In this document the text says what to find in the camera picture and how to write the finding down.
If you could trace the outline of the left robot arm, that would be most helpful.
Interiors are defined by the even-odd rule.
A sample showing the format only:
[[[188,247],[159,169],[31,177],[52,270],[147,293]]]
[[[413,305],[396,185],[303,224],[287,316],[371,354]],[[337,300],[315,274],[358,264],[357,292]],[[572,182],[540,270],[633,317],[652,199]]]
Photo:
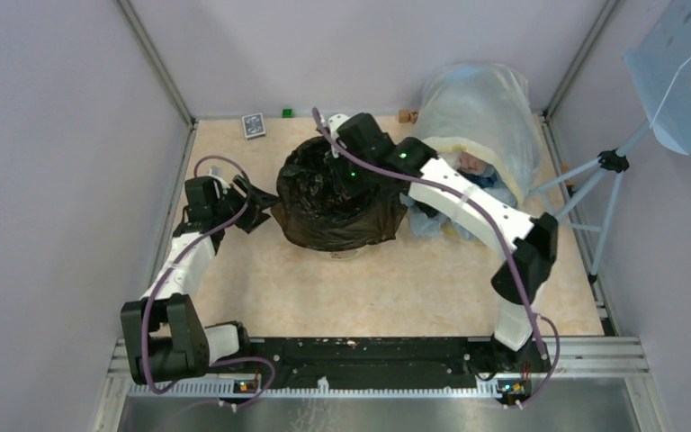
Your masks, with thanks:
[[[269,220],[277,201],[242,175],[226,182],[202,175],[184,183],[186,205],[155,282],[121,308],[123,339],[133,381],[164,391],[168,383],[203,377],[213,367],[241,372],[252,361],[239,321],[204,327],[193,298],[217,256],[225,230],[251,233]]]

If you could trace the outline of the black trash bag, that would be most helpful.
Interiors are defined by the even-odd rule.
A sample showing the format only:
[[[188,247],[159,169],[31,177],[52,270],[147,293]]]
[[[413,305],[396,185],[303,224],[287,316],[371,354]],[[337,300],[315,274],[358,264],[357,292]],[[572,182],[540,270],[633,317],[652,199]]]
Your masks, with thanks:
[[[355,195],[336,191],[322,137],[303,141],[276,177],[272,215],[292,244],[318,252],[344,252],[396,238],[407,207],[399,194],[372,184]]]

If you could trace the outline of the beige round trash bin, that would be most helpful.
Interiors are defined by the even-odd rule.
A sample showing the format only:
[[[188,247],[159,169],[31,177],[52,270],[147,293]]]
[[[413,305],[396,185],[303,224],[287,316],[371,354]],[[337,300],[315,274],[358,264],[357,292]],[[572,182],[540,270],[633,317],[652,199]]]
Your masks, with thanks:
[[[361,250],[359,248],[344,251],[326,252],[326,257],[334,261],[346,261],[357,257],[360,252]]]

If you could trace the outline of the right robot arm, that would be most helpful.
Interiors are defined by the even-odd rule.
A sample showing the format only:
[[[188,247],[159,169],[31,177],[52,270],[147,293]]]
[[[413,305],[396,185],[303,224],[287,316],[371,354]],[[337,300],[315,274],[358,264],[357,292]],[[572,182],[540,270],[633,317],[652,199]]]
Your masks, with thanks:
[[[325,119],[312,112],[316,128],[336,158],[345,158],[337,179],[395,189],[441,212],[469,231],[502,265],[491,285],[500,298],[491,347],[494,364],[515,371],[534,341],[542,359],[548,351],[534,311],[556,262],[559,224],[549,213],[539,217],[490,196],[447,164],[423,141],[409,137],[394,143],[368,113],[336,114]]]

